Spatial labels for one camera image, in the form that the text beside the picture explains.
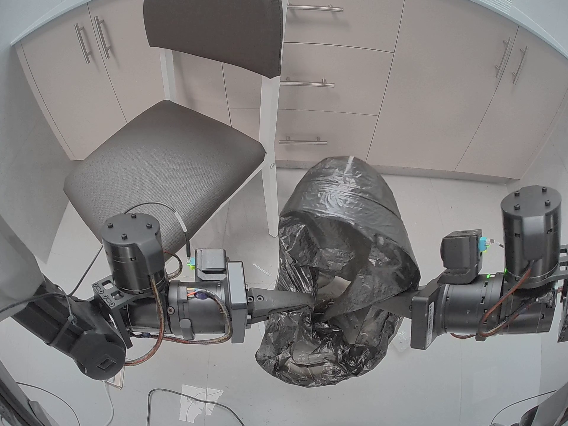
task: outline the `chair leg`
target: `chair leg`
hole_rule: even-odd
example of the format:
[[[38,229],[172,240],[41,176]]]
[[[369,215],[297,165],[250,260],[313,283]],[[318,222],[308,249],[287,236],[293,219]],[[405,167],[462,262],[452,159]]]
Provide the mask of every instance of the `chair leg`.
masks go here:
[[[276,191],[276,163],[273,159],[265,160],[264,166],[262,167],[262,187],[264,188],[264,201],[266,203],[268,233],[272,237],[277,237],[278,194]]]

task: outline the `drawer handle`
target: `drawer handle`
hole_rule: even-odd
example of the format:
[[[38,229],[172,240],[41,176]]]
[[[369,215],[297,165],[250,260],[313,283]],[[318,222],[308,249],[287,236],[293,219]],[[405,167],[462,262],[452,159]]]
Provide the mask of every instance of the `drawer handle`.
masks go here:
[[[511,74],[513,75],[513,83],[515,83],[517,81],[517,79],[519,78],[519,73],[521,72],[522,64],[525,62],[525,57],[527,56],[528,50],[529,50],[529,46],[525,46],[524,51],[521,49],[522,57],[521,57],[521,62],[519,63],[519,67],[517,68],[517,72],[516,73],[511,72]]]
[[[83,52],[83,57],[87,64],[91,61],[89,60],[89,56],[93,53],[91,51],[87,51],[87,47],[85,47],[85,41],[83,40],[83,36],[81,35],[81,30],[85,30],[84,27],[79,27],[79,24],[75,24],[75,33],[77,34],[77,39],[79,40],[79,46],[81,46],[81,51]]]
[[[505,52],[503,52],[503,56],[501,57],[501,63],[499,65],[495,65],[497,68],[497,73],[495,77],[499,77],[499,73],[501,72],[501,67],[503,66],[503,61],[505,60],[505,55],[507,55],[507,51],[509,50],[509,44],[511,43],[511,37],[509,37],[508,41],[503,40],[503,44],[505,45]]]
[[[335,87],[333,82],[328,82],[325,79],[322,79],[321,82],[299,82],[291,81],[289,77],[286,77],[285,81],[280,81],[280,85],[294,85],[298,87]]]
[[[101,27],[102,24],[104,24],[104,19],[99,19],[98,16],[95,16],[96,31],[99,32],[99,38],[101,39],[101,44],[103,45],[104,56],[107,58],[107,60],[109,60],[109,51],[112,46],[107,46],[106,41],[104,40],[104,33]]]
[[[289,4],[288,10],[309,10],[309,11],[331,11],[331,12],[343,12],[343,8],[338,8],[336,6],[311,6],[305,4]]]
[[[290,140],[290,136],[287,136],[286,140],[279,140],[278,143],[283,146],[326,146],[327,140]]]

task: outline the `crumpled black plastic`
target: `crumpled black plastic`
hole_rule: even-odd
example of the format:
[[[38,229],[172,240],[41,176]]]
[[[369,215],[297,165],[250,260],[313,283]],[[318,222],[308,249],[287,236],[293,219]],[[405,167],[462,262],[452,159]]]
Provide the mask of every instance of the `crumpled black plastic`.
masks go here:
[[[298,183],[278,234],[276,289],[312,294],[316,305],[271,315],[256,353],[259,365],[305,387],[372,370],[401,319],[377,303],[420,280],[387,183],[355,157],[324,159]]]

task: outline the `chair seat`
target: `chair seat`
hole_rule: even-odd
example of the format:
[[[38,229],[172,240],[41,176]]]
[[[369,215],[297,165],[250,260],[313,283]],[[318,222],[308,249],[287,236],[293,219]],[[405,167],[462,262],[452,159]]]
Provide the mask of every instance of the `chair seat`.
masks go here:
[[[190,236],[262,164],[256,140],[171,101],[144,111],[97,148],[67,176],[64,190],[100,239],[109,217],[147,201],[176,209]],[[185,244],[173,213],[141,206],[160,221],[164,249]]]

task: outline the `barcode sticker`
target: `barcode sticker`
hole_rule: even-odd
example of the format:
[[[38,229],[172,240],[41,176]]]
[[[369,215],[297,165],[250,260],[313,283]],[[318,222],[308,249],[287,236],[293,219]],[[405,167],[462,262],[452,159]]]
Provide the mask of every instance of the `barcode sticker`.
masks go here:
[[[426,348],[432,343],[432,330],[434,329],[434,302],[428,305],[428,334],[426,335]]]

